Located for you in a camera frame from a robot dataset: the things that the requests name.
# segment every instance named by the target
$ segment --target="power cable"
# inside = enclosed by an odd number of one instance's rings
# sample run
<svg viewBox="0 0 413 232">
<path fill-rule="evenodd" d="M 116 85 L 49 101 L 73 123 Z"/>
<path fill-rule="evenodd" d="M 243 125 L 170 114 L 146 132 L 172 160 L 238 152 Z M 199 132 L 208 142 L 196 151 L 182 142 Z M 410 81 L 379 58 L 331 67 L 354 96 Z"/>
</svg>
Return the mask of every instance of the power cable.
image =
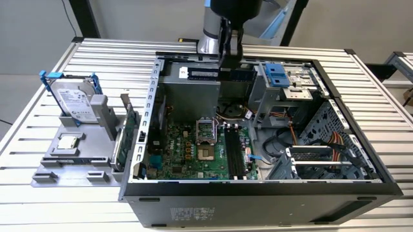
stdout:
<svg viewBox="0 0 413 232">
<path fill-rule="evenodd" d="M 8 124 L 8 125 L 13 125 L 11 122 L 4 121 L 4 120 L 1 120 L 1 119 L 0 119 L 0 122 L 4 122 L 4 123 Z"/>
<path fill-rule="evenodd" d="M 64 8 L 64 13 L 65 13 L 67 20 L 69 21 L 71 27 L 72 27 L 73 32 L 75 32 L 75 36 L 77 37 L 77 33 L 76 33 L 75 27 L 73 27 L 73 25 L 72 25 L 72 21 L 71 21 L 71 19 L 69 19 L 69 15 L 67 14 L 67 9 L 65 9 L 64 0 L 61 0 L 61 3 L 63 3 L 63 8 Z"/>
</svg>

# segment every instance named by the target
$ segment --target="hard drive label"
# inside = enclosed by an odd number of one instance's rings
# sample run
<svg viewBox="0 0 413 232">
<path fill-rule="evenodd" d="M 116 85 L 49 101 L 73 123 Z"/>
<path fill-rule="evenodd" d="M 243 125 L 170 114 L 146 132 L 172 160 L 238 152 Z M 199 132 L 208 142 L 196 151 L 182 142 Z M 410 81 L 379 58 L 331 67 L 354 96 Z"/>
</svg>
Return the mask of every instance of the hard drive label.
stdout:
<svg viewBox="0 0 413 232">
<path fill-rule="evenodd" d="M 93 123 L 97 121 L 87 94 L 77 89 L 61 88 L 57 90 L 63 104 L 71 112 L 71 116 L 80 122 Z"/>
</svg>

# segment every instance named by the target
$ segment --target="side panel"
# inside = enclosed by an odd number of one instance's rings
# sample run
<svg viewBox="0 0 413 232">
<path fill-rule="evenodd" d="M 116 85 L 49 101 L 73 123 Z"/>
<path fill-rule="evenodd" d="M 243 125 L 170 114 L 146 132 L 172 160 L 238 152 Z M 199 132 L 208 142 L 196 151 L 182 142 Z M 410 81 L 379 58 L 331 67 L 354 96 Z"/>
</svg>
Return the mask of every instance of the side panel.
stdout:
<svg viewBox="0 0 413 232">
<path fill-rule="evenodd" d="M 390 196 L 160 196 L 125 197 L 144 227 L 305 225 L 327 218 L 339 224 Z"/>
</svg>

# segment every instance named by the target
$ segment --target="black plastic bracket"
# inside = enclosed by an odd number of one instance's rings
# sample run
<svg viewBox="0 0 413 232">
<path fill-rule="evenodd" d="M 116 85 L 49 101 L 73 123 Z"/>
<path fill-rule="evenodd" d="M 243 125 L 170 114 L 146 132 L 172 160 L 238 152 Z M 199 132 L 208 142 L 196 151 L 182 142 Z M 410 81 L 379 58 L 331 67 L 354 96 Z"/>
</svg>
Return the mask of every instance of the black plastic bracket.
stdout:
<svg viewBox="0 0 413 232">
<path fill-rule="evenodd" d="M 83 40 L 84 40 L 84 37 L 75 36 L 75 37 L 72 38 L 72 43 L 81 43 Z"/>
<path fill-rule="evenodd" d="M 341 94 L 333 84 L 333 81 L 327 75 L 327 73 L 325 72 L 323 68 L 322 68 L 322 65 L 319 63 L 319 61 L 317 59 L 311 60 L 313 64 L 314 64 L 314 67 L 315 67 L 315 71 L 318 72 L 319 76 L 321 76 L 321 79 L 326 85 L 326 88 L 330 92 L 330 97 L 331 98 L 341 98 Z"/>
<path fill-rule="evenodd" d="M 349 55 L 355 55 L 355 51 L 350 48 L 345 48 L 343 51 L 349 54 Z"/>
<path fill-rule="evenodd" d="M 397 71 L 397 68 L 391 64 L 366 64 L 366 66 L 381 82 L 389 79 Z"/>
</svg>

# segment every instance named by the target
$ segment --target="floor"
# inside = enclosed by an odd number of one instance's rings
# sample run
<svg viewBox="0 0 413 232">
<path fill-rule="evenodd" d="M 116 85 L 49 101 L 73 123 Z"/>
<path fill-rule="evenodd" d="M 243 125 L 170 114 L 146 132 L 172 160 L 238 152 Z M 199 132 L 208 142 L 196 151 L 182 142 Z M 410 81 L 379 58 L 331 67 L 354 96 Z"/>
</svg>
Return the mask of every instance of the floor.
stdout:
<svg viewBox="0 0 413 232">
<path fill-rule="evenodd" d="M 13 123 L 40 86 L 37 75 L 0 74 L 0 119 Z M 11 125 L 0 122 L 0 139 Z"/>
</svg>

